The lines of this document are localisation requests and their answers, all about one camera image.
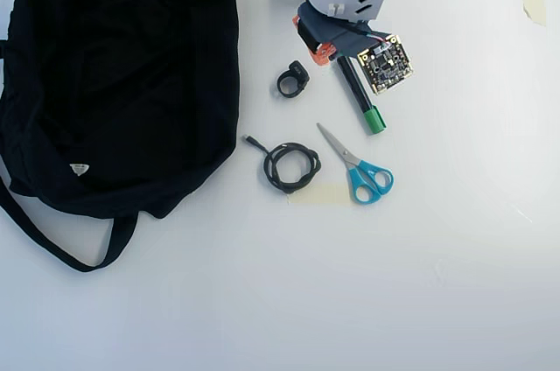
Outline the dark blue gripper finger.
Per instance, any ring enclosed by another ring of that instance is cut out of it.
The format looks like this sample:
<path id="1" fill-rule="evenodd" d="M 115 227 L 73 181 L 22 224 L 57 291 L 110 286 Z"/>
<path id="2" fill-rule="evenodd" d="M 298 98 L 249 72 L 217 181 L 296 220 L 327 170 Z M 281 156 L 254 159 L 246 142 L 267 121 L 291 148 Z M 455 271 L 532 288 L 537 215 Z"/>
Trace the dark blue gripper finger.
<path id="1" fill-rule="evenodd" d="M 328 17 L 307 2 L 298 7 L 297 16 L 297 33 L 307 48 L 308 45 L 330 42 L 336 47 L 337 53 L 355 57 L 361 51 L 377 45 L 377 38 L 373 37 L 374 33 L 366 24 Z"/>

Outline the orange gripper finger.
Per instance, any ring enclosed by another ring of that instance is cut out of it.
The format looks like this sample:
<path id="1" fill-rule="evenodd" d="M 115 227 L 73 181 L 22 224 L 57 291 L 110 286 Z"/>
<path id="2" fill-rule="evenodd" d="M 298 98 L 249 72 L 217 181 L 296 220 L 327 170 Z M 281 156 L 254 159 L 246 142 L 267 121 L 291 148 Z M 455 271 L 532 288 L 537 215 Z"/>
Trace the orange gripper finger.
<path id="1" fill-rule="evenodd" d="M 311 59 L 318 66 L 326 66 L 330 63 L 332 56 L 336 55 L 336 47 L 330 43 L 318 43 L 317 46 L 308 45 L 308 50 L 311 55 Z"/>

